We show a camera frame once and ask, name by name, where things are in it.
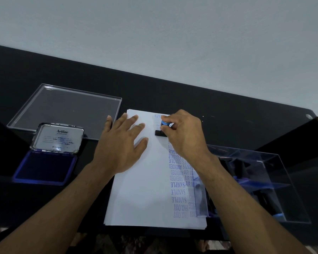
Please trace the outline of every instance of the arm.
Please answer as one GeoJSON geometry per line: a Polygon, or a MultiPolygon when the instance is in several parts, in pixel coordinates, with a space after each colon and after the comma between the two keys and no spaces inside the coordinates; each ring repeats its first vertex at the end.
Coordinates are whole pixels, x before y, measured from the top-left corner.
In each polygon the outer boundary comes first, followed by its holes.
{"type": "Polygon", "coordinates": [[[309,253],[209,152],[200,119],[179,110],[162,120],[174,123],[161,130],[205,184],[236,253],[309,253]]]}
{"type": "Polygon", "coordinates": [[[111,128],[107,117],[93,161],[62,192],[0,242],[0,253],[65,253],[89,207],[108,181],[130,168],[147,147],[134,140],[145,127],[124,113],[111,128]]]}

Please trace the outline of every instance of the person's left hand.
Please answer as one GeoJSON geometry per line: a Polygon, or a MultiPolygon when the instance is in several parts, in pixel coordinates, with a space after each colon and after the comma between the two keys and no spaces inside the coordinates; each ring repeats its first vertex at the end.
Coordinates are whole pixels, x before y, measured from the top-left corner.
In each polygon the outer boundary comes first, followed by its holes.
{"type": "Polygon", "coordinates": [[[148,138],[144,138],[134,148],[134,140],[145,127],[145,124],[141,123],[129,130],[137,119],[137,115],[127,119],[127,113],[124,113],[111,128],[112,118],[107,117],[93,161],[90,163],[92,167],[114,176],[134,165],[148,143],[148,138]]]}

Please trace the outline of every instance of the stack of paper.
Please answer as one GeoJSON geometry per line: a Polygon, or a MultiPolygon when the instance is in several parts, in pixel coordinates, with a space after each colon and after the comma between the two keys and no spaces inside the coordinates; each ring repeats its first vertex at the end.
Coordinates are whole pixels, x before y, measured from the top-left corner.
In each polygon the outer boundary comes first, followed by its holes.
{"type": "Polygon", "coordinates": [[[205,229],[206,219],[196,216],[192,167],[167,137],[154,135],[162,114],[127,110],[127,115],[139,115],[136,124],[146,124],[135,144],[148,137],[148,146],[133,167],[115,175],[104,223],[205,229]]]}

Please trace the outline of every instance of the open ink pad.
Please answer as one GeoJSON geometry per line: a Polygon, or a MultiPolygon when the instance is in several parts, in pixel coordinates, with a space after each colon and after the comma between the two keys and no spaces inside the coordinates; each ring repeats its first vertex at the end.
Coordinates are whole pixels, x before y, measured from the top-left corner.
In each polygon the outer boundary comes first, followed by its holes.
{"type": "Polygon", "coordinates": [[[64,185],[76,163],[84,129],[42,123],[30,145],[30,151],[13,175],[15,183],[64,185]]]}

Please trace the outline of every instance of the gray wall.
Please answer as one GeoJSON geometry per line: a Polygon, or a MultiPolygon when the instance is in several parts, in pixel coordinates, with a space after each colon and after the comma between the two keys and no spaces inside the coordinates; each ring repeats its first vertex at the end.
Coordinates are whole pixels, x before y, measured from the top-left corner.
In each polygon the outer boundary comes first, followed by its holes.
{"type": "Polygon", "coordinates": [[[318,115],[318,0],[0,0],[0,45],[318,115]]]}

